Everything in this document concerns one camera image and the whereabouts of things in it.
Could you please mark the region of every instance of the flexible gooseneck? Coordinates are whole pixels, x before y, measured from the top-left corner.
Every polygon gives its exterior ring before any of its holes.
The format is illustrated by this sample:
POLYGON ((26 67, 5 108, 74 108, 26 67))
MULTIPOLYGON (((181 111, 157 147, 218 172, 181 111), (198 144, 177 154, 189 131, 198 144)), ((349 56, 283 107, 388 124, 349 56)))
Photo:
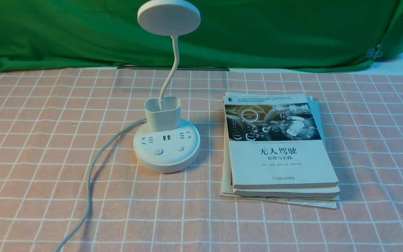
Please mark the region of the flexible gooseneck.
POLYGON ((179 63, 179 52, 178 52, 178 36, 171 36, 172 38, 172 46, 174 50, 174 64, 172 66, 171 72, 169 73, 166 81, 164 81, 163 87, 161 88, 160 92, 160 111, 166 110, 166 105, 164 104, 164 93, 166 92, 166 88, 168 87, 169 83, 172 80, 172 77, 178 67, 179 63))

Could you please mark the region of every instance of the book title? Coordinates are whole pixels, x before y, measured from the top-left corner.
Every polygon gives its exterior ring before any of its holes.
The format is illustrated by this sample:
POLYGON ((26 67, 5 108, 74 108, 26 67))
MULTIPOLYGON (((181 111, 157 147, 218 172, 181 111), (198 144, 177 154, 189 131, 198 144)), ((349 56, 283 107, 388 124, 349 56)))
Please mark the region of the book title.
POLYGON ((264 155, 267 157, 268 160, 291 160, 293 157, 291 155, 298 154, 296 148, 261 148, 260 155, 264 155))

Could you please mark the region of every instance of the power cord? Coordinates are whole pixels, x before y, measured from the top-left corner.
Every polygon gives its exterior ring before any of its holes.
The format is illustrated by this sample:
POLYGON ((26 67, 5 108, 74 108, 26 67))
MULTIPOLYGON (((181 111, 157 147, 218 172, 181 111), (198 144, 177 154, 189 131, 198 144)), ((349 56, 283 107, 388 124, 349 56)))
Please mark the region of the power cord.
POLYGON ((136 126, 136 124, 142 123, 146 121, 145 118, 134 121, 133 123, 131 123, 129 126, 127 126, 125 129, 121 130, 118 134, 116 134, 112 139, 110 139, 109 142, 107 142, 106 145, 104 145, 99 152, 97 153, 96 157, 93 160, 93 163, 90 166, 90 170, 88 171, 88 179, 86 182, 86 211, 85 214, 83 215, 82 219, 80 220, 79 224, 77 225, 77 227, 75 227, 70 233, 69 235, 67 235, 63 241, 58 245, 57 249, 55 252, 59 252, 62 247, 69 241, 69 239, 71 239, 71 237, 73 235, 75 235, 75 233, 77 233, 77 231, 79 230, 80 227, 82 227, 83 223, 85 222, 86 218, 88 218, 88 214, 90 213, 90 209, 91 209, 91 174, 93 173, 93 169, 94 166, 96 165, 96 161, 97 159, 100 157, 100 155, 104 152, 104 150, 106 150, 114 141, 116 141, 118 139, 118 137, 120 137, 122 134, 124 134, 125 132, 129 131, 131 128, 133 128, 134 126, 136 126))

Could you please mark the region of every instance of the round lamp head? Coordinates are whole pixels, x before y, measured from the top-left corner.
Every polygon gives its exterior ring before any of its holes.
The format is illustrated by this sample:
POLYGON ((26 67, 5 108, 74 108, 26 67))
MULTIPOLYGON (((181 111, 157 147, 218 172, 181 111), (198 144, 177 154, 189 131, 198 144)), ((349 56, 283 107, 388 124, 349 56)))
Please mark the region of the round lamp head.
POLYGON ((200 12, 184 0, 152 0, 139 8, 138 23, 153 34, 180 36, 197 29, 200 12))

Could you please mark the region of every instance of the stack of books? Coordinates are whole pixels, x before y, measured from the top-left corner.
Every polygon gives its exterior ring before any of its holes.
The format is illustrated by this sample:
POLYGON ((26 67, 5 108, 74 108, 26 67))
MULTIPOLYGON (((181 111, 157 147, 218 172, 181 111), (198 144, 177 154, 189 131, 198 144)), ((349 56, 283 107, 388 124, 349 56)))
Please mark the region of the stack of books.
POLYGON ((226 93, 221 196, 337 209, 318 102, 226 93))

